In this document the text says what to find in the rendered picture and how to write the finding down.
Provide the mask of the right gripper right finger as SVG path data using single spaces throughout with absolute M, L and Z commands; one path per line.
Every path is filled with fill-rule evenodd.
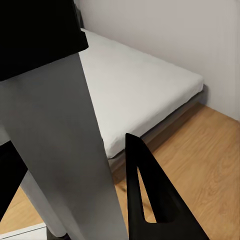
M 125 134 L 129 240 L 210 240 L 144 141 Z M 139 168 L 156 223 L 145 220 Z

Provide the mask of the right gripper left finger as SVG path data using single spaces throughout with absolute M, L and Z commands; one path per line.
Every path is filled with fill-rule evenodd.
M 27 171 L 28 167 L 11 140 L 0 145 L 0 221 Z

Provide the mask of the camera tripod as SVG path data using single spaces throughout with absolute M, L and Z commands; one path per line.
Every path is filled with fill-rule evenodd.
M 129 240 L 79 52 L 74 0 L 0 0 L 0 146 L 43 223 L 0 240 Z

